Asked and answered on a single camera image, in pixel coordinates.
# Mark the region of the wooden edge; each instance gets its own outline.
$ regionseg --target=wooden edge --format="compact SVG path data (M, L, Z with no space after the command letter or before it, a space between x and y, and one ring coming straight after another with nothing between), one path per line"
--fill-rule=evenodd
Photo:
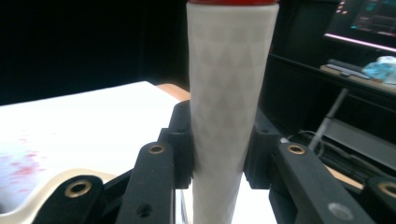
M179 86L170 83L164 83L161 85L157 85L157 87L171 96L178 99L180 102L190 100L191 96L190 93L181 89Z
M330 168L328 166L326 166L326 168L330 171L330 173L335 178L337 178L337 179L339 179L339 180L341 180L341 181L343 181L343 182L345 182L345 183L347 183L349 185L352 185L355 188L363 189L363 184L361 184L361 183L359 183L359 182L347 177L346 175L343 175L343 174L339 173L338 171L336 171L336 170L334 170L334 169L332 169L332 168Z

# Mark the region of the monitor screen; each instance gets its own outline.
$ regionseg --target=monitor screen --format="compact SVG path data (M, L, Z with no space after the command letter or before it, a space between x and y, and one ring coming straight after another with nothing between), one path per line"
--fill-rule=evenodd
M396 0L341 0L325 36L396 52Z

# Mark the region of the red cap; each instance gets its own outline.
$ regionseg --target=red cap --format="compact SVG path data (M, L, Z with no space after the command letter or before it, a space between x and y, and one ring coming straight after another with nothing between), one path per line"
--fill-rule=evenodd
M277 3L277 0L189 0L191 3L220 6L262 6Z

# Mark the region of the black metal frame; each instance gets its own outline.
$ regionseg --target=black metal frame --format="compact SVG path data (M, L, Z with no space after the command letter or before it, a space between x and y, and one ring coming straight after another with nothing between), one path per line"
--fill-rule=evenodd
M34 223L174 223L175 189L192 178L190 105L176 105L159 141L142 147L133 170L104 184L95 176L62 183ZM315 153L280 134L258 111L244 172L253 189L269 189L278 223L389 223L396 220L396 180L343 186Z

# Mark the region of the white cylindrical object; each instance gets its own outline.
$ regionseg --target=white cylindrical object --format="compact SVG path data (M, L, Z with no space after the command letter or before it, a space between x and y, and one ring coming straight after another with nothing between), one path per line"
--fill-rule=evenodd
M193 223L231 223L278 4L188 3Z

